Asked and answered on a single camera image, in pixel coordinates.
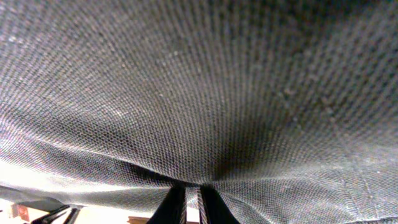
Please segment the woven fabric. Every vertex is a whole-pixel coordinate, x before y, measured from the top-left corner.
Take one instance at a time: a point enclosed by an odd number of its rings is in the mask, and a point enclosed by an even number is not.
[[[397,12],[1,1],[0,185],[153,213],[206,184],[241,223],[396,217]]]

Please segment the gray mesh fabric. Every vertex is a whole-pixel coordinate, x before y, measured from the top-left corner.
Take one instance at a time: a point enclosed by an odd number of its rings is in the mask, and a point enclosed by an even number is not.
[[[183,182],[241,223],[394,218],[397,12],[1,1],[0,185],[153,212]]]

